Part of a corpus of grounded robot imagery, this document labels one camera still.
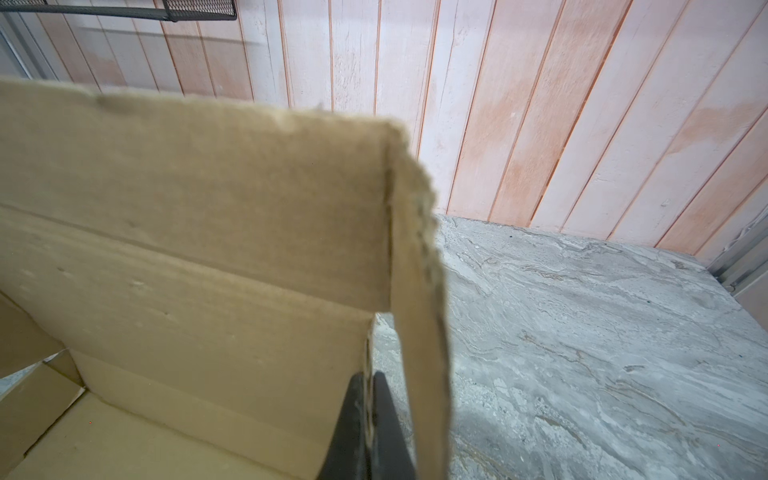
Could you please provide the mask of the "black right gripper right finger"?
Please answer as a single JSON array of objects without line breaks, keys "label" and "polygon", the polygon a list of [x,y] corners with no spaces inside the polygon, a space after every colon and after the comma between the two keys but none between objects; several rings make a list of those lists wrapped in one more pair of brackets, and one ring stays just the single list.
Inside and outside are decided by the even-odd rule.
[{"label": "black right gripper right finger", "polygon": [[373,440],[370,447],[370,478],[415,480],[410,457],[392,395],[383,372],[373,376]]}]

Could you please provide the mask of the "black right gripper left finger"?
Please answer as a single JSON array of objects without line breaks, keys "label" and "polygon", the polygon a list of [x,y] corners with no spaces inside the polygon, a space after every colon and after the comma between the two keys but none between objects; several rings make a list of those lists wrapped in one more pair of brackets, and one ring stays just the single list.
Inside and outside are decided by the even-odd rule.
[{"label": "black right gripper left finger", "polygon": [[368,478],[363,373],[353,375],[317,480]]}]

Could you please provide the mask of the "brown cardboard box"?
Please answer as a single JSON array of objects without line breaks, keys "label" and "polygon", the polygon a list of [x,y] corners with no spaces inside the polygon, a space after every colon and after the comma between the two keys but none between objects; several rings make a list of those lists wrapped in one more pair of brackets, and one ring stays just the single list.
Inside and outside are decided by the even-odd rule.
[{"label": "brown cardboard box", "polygon": [[383,372],[451,459],[435,196],[381,118],[1,83],[1,475],[316,479]]}]

